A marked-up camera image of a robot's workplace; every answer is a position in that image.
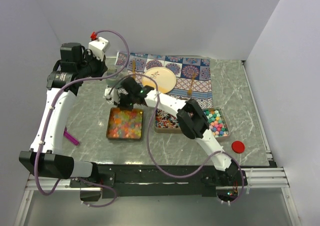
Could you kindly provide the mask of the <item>clear glass jar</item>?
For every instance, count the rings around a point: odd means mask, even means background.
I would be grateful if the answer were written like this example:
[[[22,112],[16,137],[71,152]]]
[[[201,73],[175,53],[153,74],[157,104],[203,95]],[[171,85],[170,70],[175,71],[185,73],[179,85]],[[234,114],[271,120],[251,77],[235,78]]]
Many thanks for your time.
[[[107,71],[105,72],[104,76],[110,76],[116,73],[115,76],[107,78],[106,81],[106,85],[107,87],[111,88],[111,87],[115,87],[116,89],[121,88],[121,84],[117,83],[121,78],[125,77],[128,75],[128,71],[126,68],[124,68],[121,71],[122,66],[121,65],[112,65],[109,64],[107,66]]]

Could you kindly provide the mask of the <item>tin of lollipops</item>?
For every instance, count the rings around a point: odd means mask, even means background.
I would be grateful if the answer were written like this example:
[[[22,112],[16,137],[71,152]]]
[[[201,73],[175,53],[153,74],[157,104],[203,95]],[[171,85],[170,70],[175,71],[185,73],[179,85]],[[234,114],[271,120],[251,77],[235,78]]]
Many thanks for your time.
[[[162,111],[156,110],[154,130],[156,133],[181,134],[180,125],[175,116]]]

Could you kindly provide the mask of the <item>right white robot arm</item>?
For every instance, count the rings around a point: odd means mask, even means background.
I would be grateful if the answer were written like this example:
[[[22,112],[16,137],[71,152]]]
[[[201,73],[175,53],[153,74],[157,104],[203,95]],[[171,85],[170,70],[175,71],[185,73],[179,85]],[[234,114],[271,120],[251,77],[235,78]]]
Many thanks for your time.
[[[163,94],[156,81],[150,78],[154,86],[141,87],[132,75],[124,76],[116,84],[120,84],[127,94],[118,94],[115,86],[108,90],[109,97],[119,107],[131,107],[134,104],[142,104],[156,111],[160,109],[175,116],[182,133],[189,139],[195,140],[208,157],[192,173],[187,175],[173,175],[161,168],[155,161],[150,144],[147,143],[147,151],[155,167],[166,176],[176,179],[185,179],[196,175],[202,170],[207,161],[211,160],[216,170],[220,171],[219,180],[224,185],[231,185],[240,174],[241,186],[245,186],[245,176],[239,163],[227,152],[213,136],[206,115],[194,99],[183,101]]]

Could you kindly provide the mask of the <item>purple plastic scoop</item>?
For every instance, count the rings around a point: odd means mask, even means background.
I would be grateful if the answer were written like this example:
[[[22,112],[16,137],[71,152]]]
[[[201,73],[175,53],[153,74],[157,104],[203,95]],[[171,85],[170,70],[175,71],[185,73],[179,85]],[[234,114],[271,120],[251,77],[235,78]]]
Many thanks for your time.
[[[75,146],[79,146],[79,145],[80,145],[80,142],[79,142],[74,136],[72,136],[72,135],[68,132],[68,130],[67,130],[66,127],[64,128],[63,136],[64,136],[68,141],[70,141],[73,145],[75,145]]]

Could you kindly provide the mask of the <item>tin of pastel star candies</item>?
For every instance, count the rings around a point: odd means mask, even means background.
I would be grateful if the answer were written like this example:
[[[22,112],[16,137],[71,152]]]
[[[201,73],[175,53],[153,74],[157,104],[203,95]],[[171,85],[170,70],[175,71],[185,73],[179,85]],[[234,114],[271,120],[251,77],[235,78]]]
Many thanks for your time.
[[[221,107],[205,108],[203,112],[207,117],[209,129],[216,139],[222,139],[230,135],[230,130]]]

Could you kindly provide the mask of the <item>gold tin of gummy stars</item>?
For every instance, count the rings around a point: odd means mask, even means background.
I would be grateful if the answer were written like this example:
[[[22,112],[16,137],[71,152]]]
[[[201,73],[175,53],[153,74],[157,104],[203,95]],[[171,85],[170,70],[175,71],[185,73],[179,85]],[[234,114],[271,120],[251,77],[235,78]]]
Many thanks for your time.
[[[144,112],[141,109],[111,108],[106,138],[110,140],[140,140],[143,134],[143,116]]]

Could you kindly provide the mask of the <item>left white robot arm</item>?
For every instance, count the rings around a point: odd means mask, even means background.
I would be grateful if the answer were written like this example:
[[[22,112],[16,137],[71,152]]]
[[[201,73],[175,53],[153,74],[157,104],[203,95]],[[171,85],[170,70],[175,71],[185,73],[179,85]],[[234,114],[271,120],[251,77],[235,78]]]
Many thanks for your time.
[[[64,43],[60,60],[47,77],[46,105],[40,127],[28,151],[19,154],[19,161],[32,174],[40,177],[68,179],[80,177],[88,187],[100,178],[95,163],[76,161],[62,155],[62,142],[67,118],[82,82],[66,89],[66,84],[86,77],[101,77],[106,72],[105,52],[109,42],[98,38],[84,48],[79,43]]]

